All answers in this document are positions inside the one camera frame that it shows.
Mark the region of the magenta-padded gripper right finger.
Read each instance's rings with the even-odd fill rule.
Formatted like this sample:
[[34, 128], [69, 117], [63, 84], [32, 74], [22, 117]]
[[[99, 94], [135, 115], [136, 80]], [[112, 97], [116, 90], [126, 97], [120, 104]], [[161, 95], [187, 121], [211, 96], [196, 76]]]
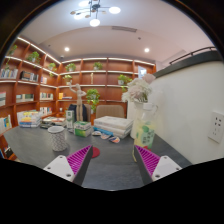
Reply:
[[169, 156], [158, 156], [138, 145], [134, 146], [134, 157], [145, 185], [181, 170]]

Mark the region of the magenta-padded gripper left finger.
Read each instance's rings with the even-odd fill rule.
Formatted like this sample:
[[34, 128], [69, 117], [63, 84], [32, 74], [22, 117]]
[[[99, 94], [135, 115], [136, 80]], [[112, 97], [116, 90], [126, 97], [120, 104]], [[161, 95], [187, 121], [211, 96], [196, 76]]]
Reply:
[[92, 155], [93, 146], [88, 145], [68, 156], [59, 155], [44, 170], [81, 186]]

